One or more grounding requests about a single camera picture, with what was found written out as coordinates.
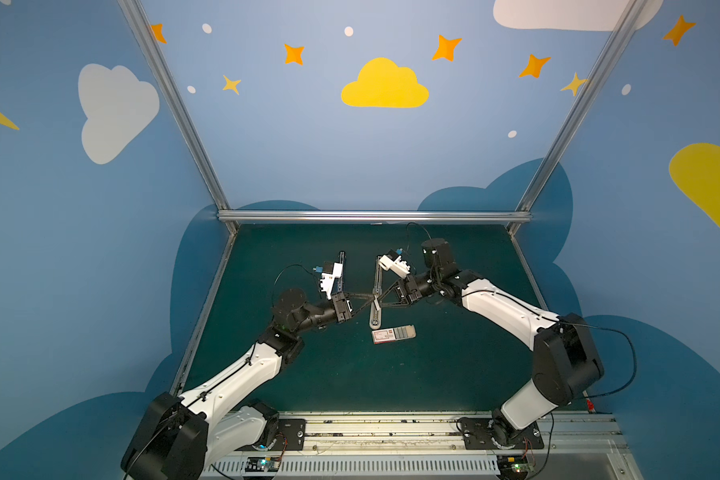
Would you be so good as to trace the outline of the red white staple box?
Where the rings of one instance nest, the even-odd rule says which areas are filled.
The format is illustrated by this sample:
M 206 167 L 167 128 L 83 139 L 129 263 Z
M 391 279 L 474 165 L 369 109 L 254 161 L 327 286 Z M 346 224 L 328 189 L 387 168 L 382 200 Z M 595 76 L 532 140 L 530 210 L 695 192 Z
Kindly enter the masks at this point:
M 416 329 L 413 325 L 377 329 L 372 331 L 372 340 L 376 345 L 409 340 L 415 337 Z

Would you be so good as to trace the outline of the right aluminium frame post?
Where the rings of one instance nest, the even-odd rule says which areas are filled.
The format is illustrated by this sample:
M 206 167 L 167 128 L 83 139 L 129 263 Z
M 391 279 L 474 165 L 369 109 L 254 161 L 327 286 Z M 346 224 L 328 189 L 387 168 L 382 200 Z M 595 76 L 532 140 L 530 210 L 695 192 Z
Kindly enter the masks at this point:
M 512 238 L 516 236 L 523 223 L 528 223 L 531 220 L 531 210 L 534 204 L 561 161 L 590 108 L 594 105 L 598 94 L 626 50 L 631 38 L 638 30 L 638 20 L 648 4 L 647 0 L 631 0 L 626 3 L 621 16 L 589 72 L 588 81 L 576 96 L 550 149 L 543 157 L 523 193 L 515 209 L 517 219 L 507 224 L 507 231 Z

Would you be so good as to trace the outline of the aluminium back crossbar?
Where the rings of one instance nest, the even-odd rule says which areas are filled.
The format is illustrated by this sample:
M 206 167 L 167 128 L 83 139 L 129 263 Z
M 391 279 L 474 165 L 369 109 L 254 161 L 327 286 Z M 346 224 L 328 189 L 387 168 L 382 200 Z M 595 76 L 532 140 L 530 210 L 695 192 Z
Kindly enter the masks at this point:
M 469 212 L 469 211 L 296 211 L 296 210 L 220 210 L 217 217 L 226 222 L 284 222 L 284 223 L 382 223 L 418 222 L 448 223 L 528 223 L 528 212 Z

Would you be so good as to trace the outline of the beige black stapler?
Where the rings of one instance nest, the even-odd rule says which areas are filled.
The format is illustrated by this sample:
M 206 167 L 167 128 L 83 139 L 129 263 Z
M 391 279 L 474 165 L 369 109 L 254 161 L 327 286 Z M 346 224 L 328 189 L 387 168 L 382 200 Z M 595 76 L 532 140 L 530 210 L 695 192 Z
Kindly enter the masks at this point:
M 380 257 L 376 259 L 374 272 L 374 286 L 372 290 L 373 299 L 370 305 L 369 326 L 372 330 L 378 330 L 381 327 L 381 306 L 380 299 L 383 293 L 383 269 L 379 263 Z

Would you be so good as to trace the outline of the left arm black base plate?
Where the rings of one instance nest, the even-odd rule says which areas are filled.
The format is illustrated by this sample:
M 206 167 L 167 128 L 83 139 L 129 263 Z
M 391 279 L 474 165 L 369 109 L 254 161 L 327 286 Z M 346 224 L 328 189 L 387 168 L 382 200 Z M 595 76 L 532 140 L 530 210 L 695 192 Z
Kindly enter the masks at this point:
M 238 451 L 302 451 L 306 440 L 306 420 L 303 418 L 280 419 L 276 427 L 266 427 L 263 437 Z

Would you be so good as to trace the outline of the green circuit board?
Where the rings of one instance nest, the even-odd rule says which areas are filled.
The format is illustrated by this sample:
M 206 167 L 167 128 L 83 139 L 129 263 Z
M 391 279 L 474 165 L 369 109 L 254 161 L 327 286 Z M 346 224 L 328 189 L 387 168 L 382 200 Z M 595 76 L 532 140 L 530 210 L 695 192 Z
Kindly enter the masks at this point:
M 274 474 L 280 469 L 282 461 L 274 457 L 248 457 L 245 462 L 246 473 Z
M 498 456 L 496 464 L 499 480 L 526 480 L 530 472 L 530 465 L 525 457 Z

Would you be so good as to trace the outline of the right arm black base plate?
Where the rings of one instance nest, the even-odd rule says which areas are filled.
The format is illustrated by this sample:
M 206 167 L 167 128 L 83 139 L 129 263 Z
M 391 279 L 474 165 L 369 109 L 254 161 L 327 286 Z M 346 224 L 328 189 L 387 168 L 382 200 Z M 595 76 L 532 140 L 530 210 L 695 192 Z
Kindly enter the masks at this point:
M 467 450 L 523 450 L 545 446 L 537 423 L 517 430 L 501 419 L 461 417 L 456 420 L 456 428 Z

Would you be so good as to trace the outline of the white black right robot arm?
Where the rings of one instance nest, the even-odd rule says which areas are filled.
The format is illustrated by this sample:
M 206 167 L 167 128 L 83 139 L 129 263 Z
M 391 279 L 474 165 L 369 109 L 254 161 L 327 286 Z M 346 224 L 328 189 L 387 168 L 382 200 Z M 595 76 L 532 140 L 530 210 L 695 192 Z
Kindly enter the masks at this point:
M 376 261 L 381 270 L 399 277 L 393 290 L 401 304 L 408 306 L 440 295 L 492 321 L 532 353 L 530 380 L 492 412 L 488 432 L 496 447 L 514 447 L 538 419 L 569 405 L 604 376 L 589 325 L 581 317 L 537 308 L 482 275 L 459 267 L 450 244 L 442 238 L 423 242 L 421 249 L 425 271 L 418 275 L 395 250 Z

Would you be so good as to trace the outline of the left green circuit board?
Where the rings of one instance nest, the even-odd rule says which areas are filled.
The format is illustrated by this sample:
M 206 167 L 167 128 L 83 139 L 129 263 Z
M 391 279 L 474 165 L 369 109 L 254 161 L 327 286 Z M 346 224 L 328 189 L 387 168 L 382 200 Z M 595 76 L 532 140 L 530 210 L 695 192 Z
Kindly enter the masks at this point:
M 274 457 L 248 457 L 245 462 L 246 473 L 274 474 L 280 469 L 282 461 Z

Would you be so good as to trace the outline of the aluminium frame post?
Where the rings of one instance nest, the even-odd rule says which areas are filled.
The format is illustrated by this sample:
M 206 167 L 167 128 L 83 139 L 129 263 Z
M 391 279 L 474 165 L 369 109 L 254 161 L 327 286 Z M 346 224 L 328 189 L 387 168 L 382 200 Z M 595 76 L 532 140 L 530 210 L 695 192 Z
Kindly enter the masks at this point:
M 154 36 L 146 12 L 140 1 L 118 0 L 117 3 L 155 77 L 159 90 L 214 201 L 217 215 L 220 215 L 222 211 L 229 209 L 229 202 L 207 151 L 202 144 L 198 131 L 191 120 L 179 88 L 170 72 L 161 47 L 159 46 L 159 41 Z
M 523 223 L 528 223 L 531 220 L 531 210 L 534 204 L 561 161 L 590 108 L 594 105 L 598 94 L 626 50 L 631 38 L 638 30 L 638 20 L 648 4 L 647 0 L 631 0 L 626 3 L 621 16 L 589 72 L 588 81 L 576 96 L 550 149 L 543 157 L 523 193 L 515 209 L 517 219 L 507 224 L 507 231 L 512 238 L 516 236 Z

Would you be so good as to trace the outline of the left aluminium frame post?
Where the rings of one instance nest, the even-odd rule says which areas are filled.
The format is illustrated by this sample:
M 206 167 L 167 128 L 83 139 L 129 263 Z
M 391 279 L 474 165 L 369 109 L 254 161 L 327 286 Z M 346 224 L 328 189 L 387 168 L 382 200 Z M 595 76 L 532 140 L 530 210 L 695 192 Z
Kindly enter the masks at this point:
M 159 41 L 154 36 L 146 12 L 140 1 L 118 0 L 117 3 L 155 77 L 159 90 L 214 201 L 217 215 L 220 215 L 222 211 L 229 209 L 229 202 L 207 151 L 202 144 L 198 131 L 191 120 L 179 88 L 170 72 L 161 47 L 159 46 Z

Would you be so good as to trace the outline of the aluminium front rail frame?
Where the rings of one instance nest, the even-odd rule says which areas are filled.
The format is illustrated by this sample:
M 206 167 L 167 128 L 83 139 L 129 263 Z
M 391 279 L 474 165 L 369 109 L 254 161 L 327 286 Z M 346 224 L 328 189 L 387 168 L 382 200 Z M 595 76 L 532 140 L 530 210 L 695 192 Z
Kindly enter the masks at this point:
M 610 415 L 562 412 L 536 423 L 541 449 L 467 450 L 456 420 L 484 412 L 284 412 L 306 420 L 302 451 L 235 450 L 197 479 L 498 479 L 498 456 L 525 457 L 527 479 L 637 479 L 640 469 Z M 248 457 L 282 461 L 246 473 Z

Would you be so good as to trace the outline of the right green circuit board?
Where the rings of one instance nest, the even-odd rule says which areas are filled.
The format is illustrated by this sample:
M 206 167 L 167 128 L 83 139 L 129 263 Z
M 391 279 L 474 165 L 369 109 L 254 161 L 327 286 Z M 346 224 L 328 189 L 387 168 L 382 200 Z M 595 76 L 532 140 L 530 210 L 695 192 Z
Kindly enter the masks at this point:
M 525 457 L 498 456 L 496 464 L 499 480 L 526 480 L 530 472 L 530 465 Z

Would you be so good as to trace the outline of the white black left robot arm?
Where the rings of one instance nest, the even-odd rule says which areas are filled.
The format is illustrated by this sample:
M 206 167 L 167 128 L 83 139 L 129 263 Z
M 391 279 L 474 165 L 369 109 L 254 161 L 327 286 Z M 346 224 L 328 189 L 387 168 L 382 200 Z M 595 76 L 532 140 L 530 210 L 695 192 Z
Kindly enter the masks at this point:
M 238 360 L 192 390 L 164 392 L 149 404 L 121 460 L 125 478 L 197 479 L 241 447 L 270 446 L 278 412 L 243 400 L 293 363 L 304 348 L 304 332 L 359 313 L 354 298 L 339 292 L 311 304 L 298 288 L 284 291 L 270 324 Z

